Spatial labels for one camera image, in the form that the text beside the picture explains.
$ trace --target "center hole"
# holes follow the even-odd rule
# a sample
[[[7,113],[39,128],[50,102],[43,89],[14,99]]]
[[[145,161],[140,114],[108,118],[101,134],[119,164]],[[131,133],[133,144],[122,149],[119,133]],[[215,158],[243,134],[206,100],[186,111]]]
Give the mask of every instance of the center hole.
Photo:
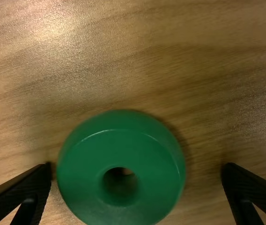
[[[107,193],[105,199],[111,204],[129,204],[136,196],[137,177],[128,168],[115,167],[103,176],[103,186]]]

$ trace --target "wooden table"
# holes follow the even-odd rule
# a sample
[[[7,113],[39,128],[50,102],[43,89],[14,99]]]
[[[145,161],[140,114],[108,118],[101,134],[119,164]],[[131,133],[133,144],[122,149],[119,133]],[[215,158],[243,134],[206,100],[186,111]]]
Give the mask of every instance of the wooden table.
[[[181,141],[187,185],[159,224],[234,224],[221,165],[266,179],[266,1],[0,0],[0,184],[119,108]],[[41,224],[82,224],[56,183]]]

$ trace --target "textured black plastic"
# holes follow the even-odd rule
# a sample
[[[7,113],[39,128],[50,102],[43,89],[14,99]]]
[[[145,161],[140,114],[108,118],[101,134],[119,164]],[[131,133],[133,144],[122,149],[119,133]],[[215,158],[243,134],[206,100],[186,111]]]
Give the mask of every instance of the textured black plastic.
[[[253,204],[266,213],[266,180],[228,163],[222,168],[222,185],[237,225],[263,225]]]
[[[11,225],[37,225],[51,188],[51,165],[40,164],[0,185],[0,221],[21,204]]]

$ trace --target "green plastic disc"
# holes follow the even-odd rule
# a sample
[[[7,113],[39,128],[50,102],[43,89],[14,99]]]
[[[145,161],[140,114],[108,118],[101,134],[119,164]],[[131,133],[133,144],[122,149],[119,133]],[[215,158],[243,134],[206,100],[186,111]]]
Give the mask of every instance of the green plastic disc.
[[[114,110],[79,125],[57,163],[60,192],[88,225],[151,225],[174,207],[185,161],[172,133],[154,118]]]

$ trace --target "green ring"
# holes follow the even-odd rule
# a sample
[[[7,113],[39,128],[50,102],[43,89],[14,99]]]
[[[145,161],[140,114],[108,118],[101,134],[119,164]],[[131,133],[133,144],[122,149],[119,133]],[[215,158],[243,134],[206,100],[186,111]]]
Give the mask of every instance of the green ring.
[[[134,174],[124,175],[120,167]],[[88,225],[151,225],[174,207],[185,160],[173,134],[154,118],[114,110],[79,125],[57,163],[60,192]]]

